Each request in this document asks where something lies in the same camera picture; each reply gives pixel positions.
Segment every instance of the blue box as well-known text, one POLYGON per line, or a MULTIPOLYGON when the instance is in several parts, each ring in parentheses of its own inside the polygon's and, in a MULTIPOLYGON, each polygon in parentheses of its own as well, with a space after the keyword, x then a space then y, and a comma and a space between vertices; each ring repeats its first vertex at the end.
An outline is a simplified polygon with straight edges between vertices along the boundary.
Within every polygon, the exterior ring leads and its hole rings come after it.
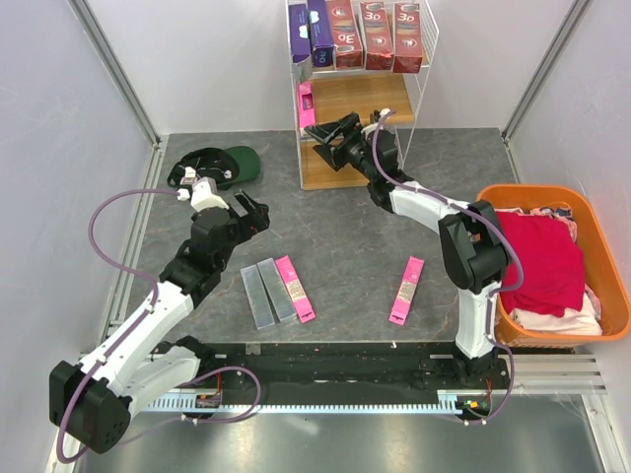
POLYGON ((333 35, 328 21, 325 0, 308 0, 309 24, 312 40, 314 67, 333 64, 333 35))
POLYGON ((292 67, 299 84, 312 76, 312 46, 309 43, 309 10, 307 5, 289 6, 289 40, 292 67))

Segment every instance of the hat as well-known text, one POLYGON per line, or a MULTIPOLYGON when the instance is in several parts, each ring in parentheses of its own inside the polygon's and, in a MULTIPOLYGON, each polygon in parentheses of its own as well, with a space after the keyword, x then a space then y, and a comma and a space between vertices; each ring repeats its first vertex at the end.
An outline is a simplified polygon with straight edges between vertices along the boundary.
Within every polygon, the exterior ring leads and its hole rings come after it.
POLYGON ((260 157, 248 146, 193 151, 171 169, 167 178, 169 187, 179 185, 185 168, 194 168, 200 177, 212 177, 218 189, 227 190, 237 182, 255 179, 260 174, 260 157))

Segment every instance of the cap brim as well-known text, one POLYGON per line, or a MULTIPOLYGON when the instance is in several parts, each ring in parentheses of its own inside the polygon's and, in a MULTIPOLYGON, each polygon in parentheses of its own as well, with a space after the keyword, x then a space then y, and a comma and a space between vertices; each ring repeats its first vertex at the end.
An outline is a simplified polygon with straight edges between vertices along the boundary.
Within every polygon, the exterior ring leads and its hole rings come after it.
POLYGON ((245 180, 253 180, 260 174, 260 157, 255 150, 249 146, 234 146, 224 150, 239 165, 239 175, 236 179, 231 180, 230 184, 243 182, 245 180))

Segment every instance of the wall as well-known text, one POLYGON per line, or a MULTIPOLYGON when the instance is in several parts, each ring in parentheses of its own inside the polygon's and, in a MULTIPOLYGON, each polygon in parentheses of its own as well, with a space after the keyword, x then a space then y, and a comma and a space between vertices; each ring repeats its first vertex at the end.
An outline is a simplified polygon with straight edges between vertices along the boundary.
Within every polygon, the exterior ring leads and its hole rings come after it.
MULTIPOLYGON (((525 181, 584 191, 631 291, 631 4, 592 2, 514 139, 525 181)), ((593 345, 631 451, 631 336, 593 345)))
MULTIPOLYGON (((48 374, 94 348, 112 283, 86 237, 92 211, 138 186, 150 145, 65 1, 0 16, 0 471, 40 472, 54 427, 48 374)), ((117 256, 131 202, 98 225, 117 256)))
MULTIPOLYGON (((283 0, 90 3, 161 133, 293 127, 283 0)), ((504 127, 571 3, 430 0, 421 125, 504 127)))

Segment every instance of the orange basket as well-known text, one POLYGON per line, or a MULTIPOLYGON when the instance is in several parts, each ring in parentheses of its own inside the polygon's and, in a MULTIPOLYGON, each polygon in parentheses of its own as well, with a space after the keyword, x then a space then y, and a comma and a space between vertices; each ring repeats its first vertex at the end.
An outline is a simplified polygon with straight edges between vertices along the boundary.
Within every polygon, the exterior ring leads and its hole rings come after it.
POLYGON ((512 347, 568 348, 586 343, 610 342, 622 338, 631 328, 629 300, 613 257, 590 203, 574 190, 560 185, 498 184, 482 190, 478 199, 490 202, 496 209, 521 207, 569 207, 579 228, 577 245, 584 254, 587 284, 594 290, 602 306, 602 335, 559 335, 526 330, 504 311, 498 298, 499 323, 495 336, 512 347))

